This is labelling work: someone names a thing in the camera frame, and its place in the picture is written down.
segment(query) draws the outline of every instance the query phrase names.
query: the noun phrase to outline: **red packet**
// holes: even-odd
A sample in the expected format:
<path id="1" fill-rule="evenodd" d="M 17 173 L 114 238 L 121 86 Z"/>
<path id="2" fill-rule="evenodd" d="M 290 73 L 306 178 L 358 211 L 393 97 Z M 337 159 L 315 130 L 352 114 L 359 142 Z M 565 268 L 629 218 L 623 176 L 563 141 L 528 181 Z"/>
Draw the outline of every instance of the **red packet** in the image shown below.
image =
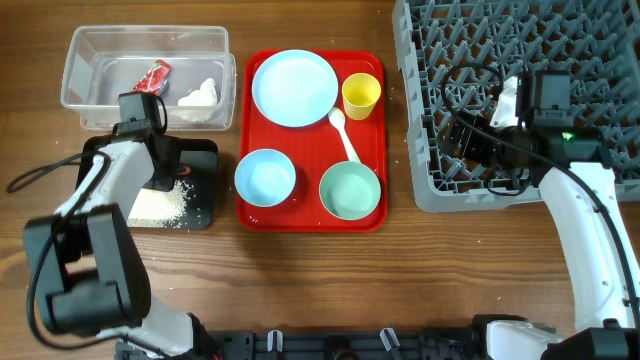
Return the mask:
<path id="1" fill-rule="evenodd" d="M 169 75 L 169 71 L 171 71 L 171 65 L 162 60 L 156 60 L 151 70 L 136 84 L 133 90 L 160 95 L 167 86 L 167 75 Z"/>

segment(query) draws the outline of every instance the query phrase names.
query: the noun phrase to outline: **dish rack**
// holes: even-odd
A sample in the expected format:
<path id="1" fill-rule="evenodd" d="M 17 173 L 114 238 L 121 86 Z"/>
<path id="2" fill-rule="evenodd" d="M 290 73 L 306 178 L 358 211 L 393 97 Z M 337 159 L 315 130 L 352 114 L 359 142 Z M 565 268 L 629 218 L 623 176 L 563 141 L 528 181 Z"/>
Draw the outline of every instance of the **dish rack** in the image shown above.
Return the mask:
<path id="1" fill-rule="evenodd" d="M 438 137 L 452 118 L 440 82 L 454 65 L 481 62 L 505 80 L 523 71 L 565 70 L 576 126 L 604 134 L 622 201 L 640 200 L 640 13 L 629 0 L 397 0 L 393 31 L 409 113 L 407 144 L 416 203 L 426 212 L 501 209 L 540 201 L 530 186 L 519 196 L 496 196 L 484 185 L 488 169 L 443 154 Z M 491 116 L 489 73 L 461 71 L 447 85 L 460 108 Z M 510 189 L 505 174 L 489 181 Z"/>

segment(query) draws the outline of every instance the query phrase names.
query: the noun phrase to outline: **red tray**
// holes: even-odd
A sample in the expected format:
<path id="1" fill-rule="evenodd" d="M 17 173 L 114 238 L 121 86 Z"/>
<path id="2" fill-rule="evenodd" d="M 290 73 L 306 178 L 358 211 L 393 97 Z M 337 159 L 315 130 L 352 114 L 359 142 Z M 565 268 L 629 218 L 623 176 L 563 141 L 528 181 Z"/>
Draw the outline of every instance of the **red tray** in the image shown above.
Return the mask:
<path id="1" fill-rule="evenodd" d="M 247 62 L 242 112 L 242 143 L 240 157 L 263 149 L 276 149 L 287 155 L 296 167 L 296 185 L 293 193 L 281 204 L 260 208 L 237 199 L 238 219 L 255 231 L 291 232 L 366 232 L 378 228 L 387 217 L 387 150 L 384 128 L 384 71 L 373 54 L 365 51 L 314 51 L 331 64 L 342 86 L 351 74 L 366 72 L 374 75 L 382 85 L 383 93 L 369 118 L 354 121 L 347 118 L 347 134 L 363 164 L 373 170 L 380 180 L 382 196 L 378 207 L 364 219 L 345 221 L 335 218 L 320 201 L 318 187 L 324 172 L 333 164 L 346 161 L 338 131 L 323 119 L 304 128 L 286 128 L 267 120 L 258 111 L 251 85 L 260 64 L 277 53 L 260 51 Z M 344 111 L 342 94 L 336 106 Z"/>

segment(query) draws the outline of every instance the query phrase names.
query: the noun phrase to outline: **white tissue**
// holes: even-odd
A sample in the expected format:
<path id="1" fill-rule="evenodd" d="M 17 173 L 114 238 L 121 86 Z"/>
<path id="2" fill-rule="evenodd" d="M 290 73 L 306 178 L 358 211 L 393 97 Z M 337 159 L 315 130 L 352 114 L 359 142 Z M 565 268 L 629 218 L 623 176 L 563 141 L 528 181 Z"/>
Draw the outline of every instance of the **white tissue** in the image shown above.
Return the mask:
<path id="1" fill-rule="evenodd" d="M 188 96 L 178 100 L 178 106 L 206 106 L 207 109 L 202 110 L 176 110 L 174 115 L 189 122 L 205 122 L 213 115 L 213 109 L 210 107 L 218 103 L 218 94 L 216 93 L 216 82 L 212 78 L 205 80 L 200 89 L 194 90 Z"/>
<path id="2" fill-rule="evenodd" d="M 496 112 L 491 118 L 491 126 L 501 129 L 507 126 L 518 125 L 516 116 L 516 94 L 518 93 L 518 78 L 510 77 L 504 82 L 504 88 L 498 98 Z"/>

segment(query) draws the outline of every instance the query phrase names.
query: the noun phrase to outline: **white powder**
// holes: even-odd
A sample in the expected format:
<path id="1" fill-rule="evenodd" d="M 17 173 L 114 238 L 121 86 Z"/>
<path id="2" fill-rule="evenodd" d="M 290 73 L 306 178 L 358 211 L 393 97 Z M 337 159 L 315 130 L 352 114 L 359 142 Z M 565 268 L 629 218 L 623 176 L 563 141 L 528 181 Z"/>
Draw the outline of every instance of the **white powder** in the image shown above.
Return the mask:
<path id="1" fill-rule="evenodd" d="M 142 189 L 133 204 L 127 225 L 163 227 L 186 214 L 187 192 L 193 186 L 177 180 L 169 192 Z"/>

